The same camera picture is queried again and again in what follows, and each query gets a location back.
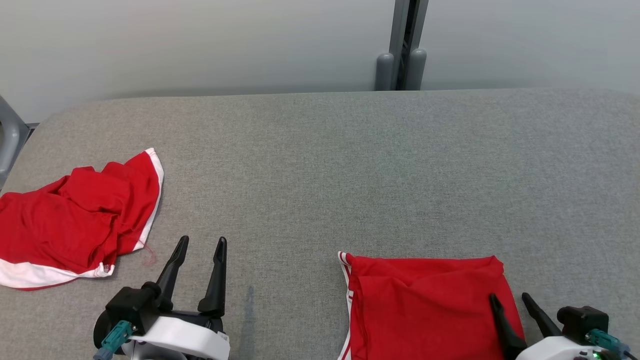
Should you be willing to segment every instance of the gray table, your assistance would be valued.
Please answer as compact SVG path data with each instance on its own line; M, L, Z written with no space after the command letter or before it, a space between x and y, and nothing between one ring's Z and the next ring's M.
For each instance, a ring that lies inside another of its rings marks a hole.
M191 237L174 303L195 309L228 238L232 359L333 359L348 319L337 251L497 255L553 316L591 305L640 350L640 99L469 90L102 101L41 124L3 191L155 147L165 170L146 250L114 276L0 289L3 359L90 359L122 286L154 280ZM540 334L521 307L527 339Z

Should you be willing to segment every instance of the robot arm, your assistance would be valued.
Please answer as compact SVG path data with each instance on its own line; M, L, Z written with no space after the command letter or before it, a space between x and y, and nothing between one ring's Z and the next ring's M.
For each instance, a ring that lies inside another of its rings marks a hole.
M109 301L93 329L93 342L100 349L94 359L110 360L114 352L132 360L228 359L230 345L221 319L225 314L227 239L218 240L214 268L198 312L173 310L173 289L188 245L189 237L181 237L156 282L146 282L140 289L124 287ZM121 343L116 345L105 344L102 339L113 338L112 329L121 323L129 327L123 332L126 337L117 336Z
M563 307L557 314L564 325L561 331L533 298L523 293L527 312L545 337L527 347L504 316L496 295L491 294L489 300L505 360L637 360L628 346L607 334L609 316L600 310L590 306Z

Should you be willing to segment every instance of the white stripe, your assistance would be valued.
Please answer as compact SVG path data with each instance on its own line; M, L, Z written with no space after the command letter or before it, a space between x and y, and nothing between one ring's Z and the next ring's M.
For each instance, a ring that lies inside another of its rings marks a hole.
M347 310L349 311L349 331L347 332L347 338L346 340L344 340L344 345L342 346L342 351L340 351L338 360L342 360L344 352L347 351L347 349L349 349L349 351L347 351L345 360L351 360L351 348L349 347L349 340L351 339L351 304L353 300L349 299L349 296L353 296L353 291L349 290L349 274L347 273L347 269L345 268L346 266L349 268L349 271L351 271L351 265L347 263L347 254L345 252L338 251L338 259L340 260L340 268L342 269L342 273L344 274L344 280L347 283Z
M156 170L156 174L158 176L158 198L156 199L156 206L154 207L154 211L151 213L151 216L147 219L147 223L145 227L142 229L142 233L140 234L140 239L136 242L136 245L133 247L132 251L140 250L145 246L147 242L147 236L149 236L149 231L151 231L151 224L154 223L154 219L156 218L156 212L158 210L158 205L160 204L160 193L162 192L162 181L164 179L164 169L162 168L162 164L160 164L160 159L156 154L156 150L151 147L145 152L149 155L151 159L151 163L154 164L154 169Z
M109 266L104 271L104 264L100 263L96 269L76 274L45 265L32 263L13 264L0 259L0 285L17 289L42 288L72 281L78 277L107 277L113 274L115 266Z

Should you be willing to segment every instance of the white wall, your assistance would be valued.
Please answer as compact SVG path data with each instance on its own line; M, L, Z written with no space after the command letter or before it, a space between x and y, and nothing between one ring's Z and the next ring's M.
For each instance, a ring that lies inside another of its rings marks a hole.
M92 99L372 90L393 12L394 0L4 0L0 95L40 122Z
M638 0L429 0L422 89L570 86L640 94Z

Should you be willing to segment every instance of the red cloth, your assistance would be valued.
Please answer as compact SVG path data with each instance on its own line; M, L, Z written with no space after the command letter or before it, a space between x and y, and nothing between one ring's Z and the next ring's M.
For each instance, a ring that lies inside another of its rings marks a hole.
M502 263L372 259L339 253L350 326L339 360L502 360L489 303L495 293L524 338Z
M0 198L0 284L22 290L113 273L144 246L164 172L153 149L102 172L75 168L39 190Z

